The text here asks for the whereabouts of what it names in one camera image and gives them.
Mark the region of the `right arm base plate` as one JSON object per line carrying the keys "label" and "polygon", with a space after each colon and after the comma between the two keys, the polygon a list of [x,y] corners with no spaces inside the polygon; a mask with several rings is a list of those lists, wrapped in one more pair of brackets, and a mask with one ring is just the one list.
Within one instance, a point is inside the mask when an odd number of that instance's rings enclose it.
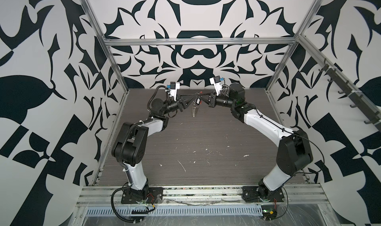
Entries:
{"label": "right arm base plate", "polygon": [[243,186],[242,199],[247,203],[283,202],[285,195],[281,188],[269,191],[264,186]]}

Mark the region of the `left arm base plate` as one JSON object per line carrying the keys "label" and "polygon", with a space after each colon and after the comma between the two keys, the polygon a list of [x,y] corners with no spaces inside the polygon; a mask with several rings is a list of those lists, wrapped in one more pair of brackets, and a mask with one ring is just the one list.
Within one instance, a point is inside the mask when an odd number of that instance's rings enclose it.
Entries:
{"label": "left arm base plate", "polygon": [[125,189],[122,195],[122,204],[137,204],[144,202],[147,204],[158,203],[163,198],[164,188],[162,187],[145,187],[142,190]]}

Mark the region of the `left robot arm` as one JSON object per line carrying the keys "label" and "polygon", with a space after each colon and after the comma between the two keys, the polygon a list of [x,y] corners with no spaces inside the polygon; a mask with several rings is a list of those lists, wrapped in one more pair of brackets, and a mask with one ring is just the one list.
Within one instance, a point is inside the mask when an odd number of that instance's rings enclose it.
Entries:
{"label": "left robot arm", "polygon": [[123,124],[112,156],[124,168],[132,192],[148,194],[149,183],[142,166],[148,137],[165,130],[169,114],[185,110],[195,98],[196,94],[183,94],[175,98],[167,95],[162,100],[153,95],[147,103],[149,116],[146,120]]}

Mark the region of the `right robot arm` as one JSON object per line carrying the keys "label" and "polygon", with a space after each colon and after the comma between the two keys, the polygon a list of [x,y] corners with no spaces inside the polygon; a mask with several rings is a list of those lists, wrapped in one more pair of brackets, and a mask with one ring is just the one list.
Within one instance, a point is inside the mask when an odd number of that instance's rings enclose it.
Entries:
{"label": "right robot arm", "polygon": [[226,107],[234,118],[255,128],[277,147],[274,168],[259,181],[258,195],[255,199],[269,201],[284,184],[314,160],[311,147],[314,143],[303,130],[292,130],[264,115],[245,98],[245,89],[239,83],[228,87],[227,93],[222,87],[214,92],[197,94],[195,104],[205,102],[209,107]]}

